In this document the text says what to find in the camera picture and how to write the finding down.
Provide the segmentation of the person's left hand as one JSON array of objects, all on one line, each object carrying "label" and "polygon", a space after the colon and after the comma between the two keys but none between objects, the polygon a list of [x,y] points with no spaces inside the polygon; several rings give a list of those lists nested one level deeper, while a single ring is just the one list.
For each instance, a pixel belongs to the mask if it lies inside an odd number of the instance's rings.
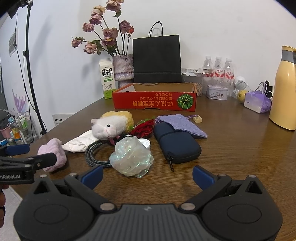
[{"label": "person's left hand", "polygon": [[3,193],[3,190],[6,190],[9,188],[9,185],[1,185],[1,191],[0,191],[0,228],[4,225],[4,217],[6,214],[5,211],[5,204],[6,204],[6,196]]}]

